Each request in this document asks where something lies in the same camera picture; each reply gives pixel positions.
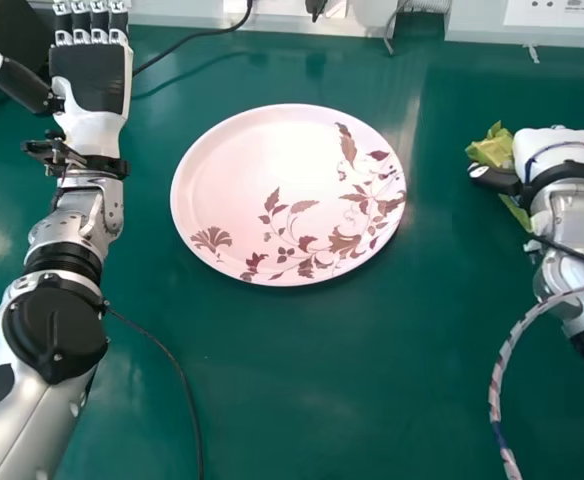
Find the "black wire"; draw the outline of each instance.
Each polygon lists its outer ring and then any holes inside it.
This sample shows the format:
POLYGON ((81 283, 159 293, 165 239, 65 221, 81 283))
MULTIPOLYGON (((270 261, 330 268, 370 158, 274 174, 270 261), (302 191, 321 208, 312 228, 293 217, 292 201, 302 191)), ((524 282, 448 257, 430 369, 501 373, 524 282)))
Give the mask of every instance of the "black wire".
POLYGON ((145 62, 140 67, 137 67, 132 72, 132 76, 138 75, 143 70, 146 70, 146 69, 150 68, 152 65, 154 65, 155 63, 159 62, 160 60, 163 60, 170 53, 172 53, 173 51, 175 51, 177 48, 181 47, 183 44, 189 42, 190 40, 194 40, 195 38, 199 38, 199 37, 211 37, 213 35, 223 35, 225 33, 232 33, 232 32, 237 31, 239 28, 241 28, 243 25, 245 25, 245 23, 250 18, 250 15, 252 14, 252 5, 253 4, 254 4, 254 0, 248 0, 248 8, 247 8, 247 10, 245 12, 245 15, 239 21, 239 23, 237 23, 236 25, 232 25, 229 28, 222 28, 222 29, 219 29, 219 30, 205 30, 203 32, 197 32, 197 33, 194 33, 192 35, 188 35, 187 37, 182 38, 181 40, 179 40, 177 43, 175 43, 174 45, 172 45, 167 50, 164 50, 163 52, 159 53, 156 57, 148 60, 147 62, 145 62))
POLYGON ((584 261, 584 253, 577 252, 573 248, 567 247, 561 243, 557 243, 554 240, 550 240, 545 237, 541 237, 540 235, 535 235, 531 233, 530 236, 539 243, 542 243, 546 247, 554 248, 555 250, 559 250, 563 253, 570 255, 571 257, 578 258, 579 260, 584 261))
POLYGON ((170 359, 170 362, 172 362, 172 365, 174 365, 174 368, 176 368, 177 372, 179 372, 179 375, 181 376, 181 383, 183 384, 183 389, 185 390, 185 396, 188 403, 188 410, 190 411, 192 427, 194 429, 194 443, 196 446, 196 464, 198 470, 197 478, 198 480, 204 480, 205 467, 203 463, 204 458, 203 435, 201 435, 201 424, 199 422, 199 415, 196 410, 196 403, 194 401, 194 394, 192 393, 192 386, 190 385, 188 377, 185 375, 183 368, 181 367, 181 365, 179 365, 179 362, 176 360, 176 358, 174 358, 174 355, 172 355, 172 353, 167 349, 167 347, 163 345, 159 340, 157 340, 157 338, 154 335, 152 335, 150 332, 145 330, 143 327, 137 325, 136 323, 130 320, 126 320, 125 317, 123 317, 123 315, 116 312, 115 310, 112 310, 112 307, 110 307, 110 302, 105 301, 104 304, 108 312, 110 312, 112 315, 114 315, 128 327, 133 328, 141 335, 149 338, 157 347, 159 347, 163 351, 163 353, 165 353, 165 355, 170 359))

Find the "crumpled green paper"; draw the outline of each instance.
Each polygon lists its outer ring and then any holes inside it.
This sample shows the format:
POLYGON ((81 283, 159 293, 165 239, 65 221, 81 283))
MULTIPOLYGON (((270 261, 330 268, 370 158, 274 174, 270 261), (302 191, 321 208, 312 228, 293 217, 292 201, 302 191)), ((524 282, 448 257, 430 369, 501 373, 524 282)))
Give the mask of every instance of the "crumpled green paper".
MULTIPOLYGON (((501 121, 496 122, 484 140, 480 142, 472 142, 469 147, 465 149, 465 153, 470 160, 478 162, 482 165, 491 167, 499 167, 506 169, 514 169, 514 161, 512 158, 512 134, 501 126, 501 121)), ((527 212, 519 207, 507 195, 499 195, 508 210, 519 221, 521 226, 527 231, 532 232, 530 224, 530 217, 527 212)))

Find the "round plate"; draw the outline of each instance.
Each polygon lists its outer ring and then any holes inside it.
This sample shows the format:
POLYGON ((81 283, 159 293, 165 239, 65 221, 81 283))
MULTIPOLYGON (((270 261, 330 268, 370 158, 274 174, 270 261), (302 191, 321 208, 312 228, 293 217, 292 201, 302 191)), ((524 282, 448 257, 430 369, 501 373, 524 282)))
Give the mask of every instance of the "round plate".
POLYGON ((187 246, 245 282, 295 286, 358 267, 405 209, 398 157, 372 127, 312 105, 236 115, 177 168, 170 205, 187 246))

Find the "robot finger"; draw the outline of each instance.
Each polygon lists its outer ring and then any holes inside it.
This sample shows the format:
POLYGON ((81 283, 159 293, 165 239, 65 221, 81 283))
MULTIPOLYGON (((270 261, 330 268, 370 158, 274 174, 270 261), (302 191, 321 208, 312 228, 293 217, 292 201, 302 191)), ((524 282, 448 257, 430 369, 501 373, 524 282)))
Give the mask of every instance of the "robot finger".
POLYGON ((128 5, 125 1, 110 2, 110 43, 128 43, 128 5))
POLYGON ((75 45, 86 45, 91 42, 90 11, 85 2, 72 2, 72 28, 75 45))
POLYGON ((72 45, 72 9, 67 0, 54 0, 54 43, 57 47, 72 45))
POLYGON ((108 44, 110 13, 104 0, 90 2, 92 11, 92 43, 108 44))

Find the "green tablecloth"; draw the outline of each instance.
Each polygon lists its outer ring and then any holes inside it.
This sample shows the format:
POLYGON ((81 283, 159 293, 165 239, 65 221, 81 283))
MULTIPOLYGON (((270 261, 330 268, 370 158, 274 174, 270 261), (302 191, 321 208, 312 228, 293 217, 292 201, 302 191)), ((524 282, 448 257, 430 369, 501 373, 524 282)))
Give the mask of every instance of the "green tablecloth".
MULTIPOLYGON (((125 233, 104 290, 188 371, 210 480, 505 478, 487 387, 498 348, 533 303, 533 267, 515 220, 467 180, 464 148, 499 119, 512 131, 584 128, 584 50, 539 49, 534 65, 520 46, 444 43, 440 17, 400 25, 393 59, 378 40, 239 33, 197 40, 135 81, 122 137, 133 167, 125 233), (168 196, 198 136, 283 102, 378 129, 403 162, 409 203, 364 267, 282 290, 200 262, 172 225, 168 196)), ((137 62, 183 33, 133 27, 137 62)), ((0 297, 54 189, 19 142, 52 124, 0 106, 0 297)), ((170 363, 106 324, 111 349, 58 478, 195 478, 170 363)), ((584 479, 584 364, 558 321, 524 338, 504 388, 504 430, 526 480, 584 479)))

